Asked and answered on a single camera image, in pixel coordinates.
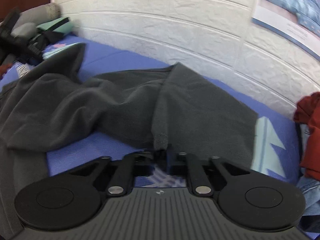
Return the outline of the blue denim garment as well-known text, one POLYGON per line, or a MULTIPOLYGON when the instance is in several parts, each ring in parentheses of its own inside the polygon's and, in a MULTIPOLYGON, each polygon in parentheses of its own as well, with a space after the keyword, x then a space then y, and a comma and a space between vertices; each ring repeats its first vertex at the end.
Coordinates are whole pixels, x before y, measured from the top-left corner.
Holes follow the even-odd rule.
POLYGON ((304 195, 305 211, 299 226, 303 231, 319 233, 319 181, 307 178, 305 168, 301 168, 301 172, 297 187, 304 195))

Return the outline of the dark grey pants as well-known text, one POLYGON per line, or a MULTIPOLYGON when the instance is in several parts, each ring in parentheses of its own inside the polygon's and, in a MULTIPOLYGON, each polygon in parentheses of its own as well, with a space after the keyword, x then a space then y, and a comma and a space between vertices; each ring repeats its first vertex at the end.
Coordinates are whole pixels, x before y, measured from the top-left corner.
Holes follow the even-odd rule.
POLYGON ((21 230, 14 198, 48 176, 47 152, 94 131, 137 148, 252 165, 257 113, 223 89, 180 63, 81 82, 84 53, 75 44, 1 90, 2 237, 21 230))

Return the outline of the red garment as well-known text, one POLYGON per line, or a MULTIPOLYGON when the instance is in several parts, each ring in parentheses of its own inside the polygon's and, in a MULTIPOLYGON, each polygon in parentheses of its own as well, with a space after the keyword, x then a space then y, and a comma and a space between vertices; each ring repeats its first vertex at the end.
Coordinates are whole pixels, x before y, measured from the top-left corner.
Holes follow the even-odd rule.
POLYGON ((319 180, 319 92, 298 101, 293 120, 299 124, 306 124, 309 129, 309 137, 300 165, 305 168, 307 177, 319 180))

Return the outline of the green folded garment black trim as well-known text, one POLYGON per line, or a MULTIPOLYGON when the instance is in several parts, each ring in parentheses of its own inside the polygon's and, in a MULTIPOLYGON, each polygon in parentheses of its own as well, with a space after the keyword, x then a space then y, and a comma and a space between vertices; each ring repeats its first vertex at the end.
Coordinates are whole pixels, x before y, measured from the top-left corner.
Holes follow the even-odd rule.
POLYGON ((56 43, 63 39, 73 29, 69 17, 57 18, 37 26, 37 34, 32 39, 34 42, 56 43))

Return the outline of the grey folded garment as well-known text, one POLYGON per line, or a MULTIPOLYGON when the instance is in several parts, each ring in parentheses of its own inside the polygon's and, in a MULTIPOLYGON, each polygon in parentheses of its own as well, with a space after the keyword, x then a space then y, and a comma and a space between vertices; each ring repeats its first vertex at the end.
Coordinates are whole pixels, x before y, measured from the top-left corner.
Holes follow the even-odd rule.
POLYGON ((37 35, 37 26, 53 21, 61 16, 60 6, 56 3, 40 5, 21 13, 11 35, 30 39, 37 35))

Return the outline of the bedding advertisement poster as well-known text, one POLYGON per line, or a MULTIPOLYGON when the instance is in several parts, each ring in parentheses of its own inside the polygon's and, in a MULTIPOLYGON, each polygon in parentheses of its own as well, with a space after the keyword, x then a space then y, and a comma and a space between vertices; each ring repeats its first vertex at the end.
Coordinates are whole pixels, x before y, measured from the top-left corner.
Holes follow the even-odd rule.
POLYGON ((319 60, 319 0, 256 0, 252 21, 319 60))

